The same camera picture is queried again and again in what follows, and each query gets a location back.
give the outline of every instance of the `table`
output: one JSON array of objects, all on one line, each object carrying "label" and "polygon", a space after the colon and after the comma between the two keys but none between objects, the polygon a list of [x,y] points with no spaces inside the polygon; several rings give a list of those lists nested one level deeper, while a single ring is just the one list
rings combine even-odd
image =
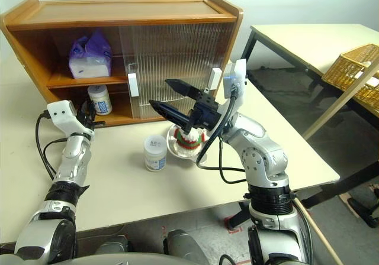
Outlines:
[{"label": "table", "polygon": [[[51,180],[34,141],[36,119],[46,109],[46,103],[15,59],[2,70],[5,76],[15,77],[3,80],[0,85],[0,242],[5,243],[17,239],[44,199]],[[221,86],[217,95],[221,103],[224,102],[222,91]],[[260,122],[285,149],[292,190],[339,179],[250,83],[246,104],[240,112]],[[151,134],[165,135],[170,126],[170,122],[161,121],[95,130],[86,179],[90,188],[81,196],[77,207],[78,231],[243,200],[247,184],[227,185],[218,171],[198,169],[194,163],[171,155],[167,156],[167,165],[161,172],[146,170],[143,140]],[[44,119],[40,127],[41,145],[60,137],[62,133]],[[59,163],[61,150],[62,146],[54,146],[48,153],[54,166]],[[218,144],[213,144],[207,155],[206,165],[216,166]],[[223,155],[225,166],[242,166],[231,147],[224,146]],[[242,178],[243,174],[228,172],[226,176],[232,180]]]},{"label": "table", "polygon": [[[283,24],[283,25],[253,25],[249,40],[241,58],[249,59],[251,52],[258,40],[279,56],[295,67],[303,69],[314,79],[310,89],[315,84],[321,84],[324,88],[332,89],[337,95],[342,94],[337,88],[321,80],[321,76],[331,67],[338,56],[344,51],[366,43],[379,43],[379,32],[364,27],[361,24]],[[346,91],[340,97],[351,98],[354,93]],[[323,92],[316,97],[313,104],[317,104],[323,98]],[[378,127],[379,111],[359,100],[349,101],[349,107],[367,119],[372,125]],[[330,117],[338,108],[327,111],[324,117]],[[325,122],[312,125],[304,134],[308,139]],[[335,195],[344,193],[359,184],[376,177],[379,163],[373,162],[358,173],[340,180],[334,185],[322,186],[323,191],[302,200],[306,207],[312,207]]]}]

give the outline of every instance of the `wooden stick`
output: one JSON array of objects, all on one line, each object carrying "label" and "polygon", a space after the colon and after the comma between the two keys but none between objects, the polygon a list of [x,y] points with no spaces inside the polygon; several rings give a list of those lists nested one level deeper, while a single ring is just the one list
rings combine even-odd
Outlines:
[{"label": "wooden stick", "polygon": [[323,235],[323,233],[321,232],[321,230],[319,229],[319,227],[316,225],[316,223],[314,222],[314,220],[312,219],[312,217],[308,214],[307,209],[304,208],[304,206],[300,202],[300,200],[298,198],[295,198],[294,202],[299,207],[299,209],[302,211],[302,213],[304,214],[304,216],[308,220],[309,224],[311,225],[311,227],[315,231],[315,233],[319,236],[319,238],[321,239],[321,242],[325,245],[327,251],[333,257],[334,261],[336,261],[336,263],[338,265],[343,265],[343,262],[338,257],[337,253],[334,251],[334,249],[332,248],[332,246],[330,245],[330,243],[327,241],[326,237]]},{"label": "wooden stick", "polygon": [[365,69],[365,72],[304,132],[303,138],[308,140],[318,129],[322,127],[333,115],[335,115],[345,103],[347,103],[357,91],[379,70],[379,57]]}]

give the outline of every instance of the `white tabletop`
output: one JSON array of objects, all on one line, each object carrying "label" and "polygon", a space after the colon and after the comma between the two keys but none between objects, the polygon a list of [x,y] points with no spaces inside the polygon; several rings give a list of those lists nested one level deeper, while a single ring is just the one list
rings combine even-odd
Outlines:
[{"label": "white tabletop", "polygon": [[[2,243],[17,239],[51,185],[34,140],[36,119],[46,109],[46,103],[19,64],[5,67],[2,77],[15,78],[3,80],[0,86]],[[14,83],[14,79],[19,79],[19,83]],[[220,91],[217,100],[222,103],[222,87]],[[240,112],[259,121],[285,149],[292,190],[339,179],[250,83]],[[86,180],[91,187],[80,198],[76,213],[79,231],[242,200],[247,184],[227,185],[218,171],[198,169],[194,163],[171,155],[161,172],[146,170],[143,140],[151,134],[165,135],[170,125],[162,121],[95,130]],[[40,127],[41,144],[60,137],[62,133],[44,119]],[[48,153],[54,166],[59,163],[62,147],[53,146]],[[218,146],[213,144],[207,153],[208,165],[217,165],[217,153]],[[225,166],[242,166],[229,146],[224,146],[223,154]],[[228,172],[226,177],[237,179],[243,174]]]},{"label": "white tabletop", "polygon": [[274,24],[251,27],[319,75],[325,74],[341,53],[367,43],[379,44],[379,32],[361,24]]}]

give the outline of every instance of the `wicker basket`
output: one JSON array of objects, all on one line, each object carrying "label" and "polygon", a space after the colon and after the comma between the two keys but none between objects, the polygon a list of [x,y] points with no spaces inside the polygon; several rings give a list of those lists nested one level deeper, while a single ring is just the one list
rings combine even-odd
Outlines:
[{"label": "wicker basket", "polygon": [[[332,67],[324,74],[322,79],[333,86],[345,91],[355,81],[355,76],[366,68],[362,63],[373,62],[379,57],[379,46],[366,44],[342,53]],[[379,85],[371,86],[367,83],[361,88],[355,97],[379,109]]]}]

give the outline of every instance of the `purple plastic bag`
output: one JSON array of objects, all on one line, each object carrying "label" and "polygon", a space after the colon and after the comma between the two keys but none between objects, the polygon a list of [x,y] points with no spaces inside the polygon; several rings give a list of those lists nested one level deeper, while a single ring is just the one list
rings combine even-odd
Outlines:
[{"label": "purple plastic bag", "polygon": [[111,61],[111,47],[99,29],[95,30],[90,39],[83,36],[76,40],[69,54],[69,66],[75,78],[109,76]]}]

